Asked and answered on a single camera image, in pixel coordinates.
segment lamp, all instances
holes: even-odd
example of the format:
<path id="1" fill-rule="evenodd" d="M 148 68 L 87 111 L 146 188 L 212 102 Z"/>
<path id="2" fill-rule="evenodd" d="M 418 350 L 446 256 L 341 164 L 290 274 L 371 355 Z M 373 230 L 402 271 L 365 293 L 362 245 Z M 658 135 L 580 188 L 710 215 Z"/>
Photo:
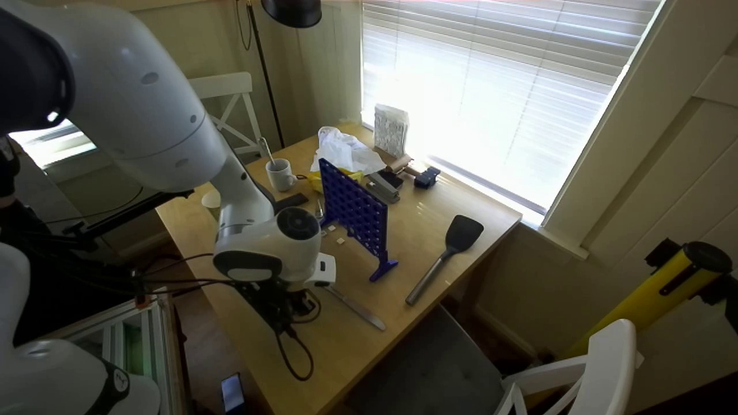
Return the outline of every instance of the lamp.
<path id="1" fill-rule="evenodd" d="M 321 0 L 261 0 L 261 7 L 290 29 L 313 29 L 323 16 Z"/>

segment wooden table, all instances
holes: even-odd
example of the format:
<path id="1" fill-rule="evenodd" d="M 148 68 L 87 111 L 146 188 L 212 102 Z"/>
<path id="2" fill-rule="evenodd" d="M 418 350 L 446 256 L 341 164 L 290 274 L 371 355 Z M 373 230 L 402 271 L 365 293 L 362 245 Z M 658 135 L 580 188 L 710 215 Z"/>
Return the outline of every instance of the wooden table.
<path id="1" fill-rule="evenodd" d="M 290 160 L 296 173 L 308 173 L 313 153 L 316 139 L 304 139 L 280 151 L 275 157 Z M 264 164 L 266 161 L 250 164 L 250 173 L 266 185 Z M 198 203 L 208 190 L 211 185 L 190 198 L 171 200 L 156 211 L 183 256 L 212 252 L 216 222 Z M 312 185 L 297 183 L 296 191 L 312 196 L 312 203 L 304 207 L 313 213 L 319 196 Z M 439 273 L 416 308 L 407 308 L 410 289 L 440 256 L 446 230 L 455 215 L 468 215 L 483 222 L 484 233 L 468 252 L 455 256 Z M 361 242 L 346 237 L 343 229 L 325 233 L 323 237 L 323 252 L 338 259 L 338 289 L 383 319 L 387 331 L 378 333 L 334 297 L 316 292 L 323 304 L 321 319 L 296 326 L 316 365 L 313 376 L 304 384 L 288 375 L 275 333 L 234 289 L 203 289 L 228 339 L 243 353 L 244 365 L 251 370 L 275 414 L 327 414 L 519 224 L 519 213 L 446 176 L 440 176 L 439 185 L 430 191 L 419 191 L 407 183 L 402 188 L 402 200 L 391 206 L 387 217 L 387 252 L 399 266 L 376 283 L 370 283 L 370 274 L 378 262 Z M 193 278 L 216 274 L 211 262 L 190 262 L 190 267 Z M 293 355 L 297 371 L 303 371 L 304 361 L 299 361 L 299 349 L 287 349 L 287 353 Z"/>

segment white cup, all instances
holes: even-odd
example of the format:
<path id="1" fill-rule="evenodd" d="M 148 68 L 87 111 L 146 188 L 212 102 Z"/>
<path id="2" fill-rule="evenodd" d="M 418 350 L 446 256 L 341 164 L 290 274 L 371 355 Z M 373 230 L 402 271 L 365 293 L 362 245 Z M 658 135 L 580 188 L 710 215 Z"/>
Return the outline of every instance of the white cup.
<path id="1" fill-rule="evenodd" d="M 266 172 L 275 191 L 288 191 L 297 183 L 288 160 L 272 160 L 266 164 Z"/>

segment spatula handle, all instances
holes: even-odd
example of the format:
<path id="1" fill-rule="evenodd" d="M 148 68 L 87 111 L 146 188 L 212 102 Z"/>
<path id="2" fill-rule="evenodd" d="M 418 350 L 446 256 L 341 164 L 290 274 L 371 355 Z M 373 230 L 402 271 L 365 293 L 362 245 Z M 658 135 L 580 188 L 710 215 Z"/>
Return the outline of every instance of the spatula handle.
<path id="1" fill-rule="evenodd" d="M 423 295 L 423 292 L 433 281 L 433 278 L 439 274 L 439 271 L 446 263 L 446 259 L 448 256 L 439 256 L 436 263 L 430 267 L 430 273 L 424 273 L 424 278 L 416 283 L 416 289 L 407 297 L 409 308 L 414 308 L 418 302 L 418 297 Z"/>

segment black spatula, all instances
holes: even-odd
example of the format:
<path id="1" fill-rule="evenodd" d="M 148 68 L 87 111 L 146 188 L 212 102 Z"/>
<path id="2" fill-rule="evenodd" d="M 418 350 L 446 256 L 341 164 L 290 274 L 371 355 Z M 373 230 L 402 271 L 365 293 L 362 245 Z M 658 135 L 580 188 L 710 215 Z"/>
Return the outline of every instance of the black spatula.
<path id="1" fill-rule="evenodd" d="M 466 252 L 484 230 L 484 226 L 470 217 L 457 215 L 452 226 L 446 230 L 446 252 L 436 259 L 432 271 L 418 281 L 418 286 L 407 297 L 407 304 L 416 304 L 423 292 L 432 283 L 440 266 L 459 252 Z"/>

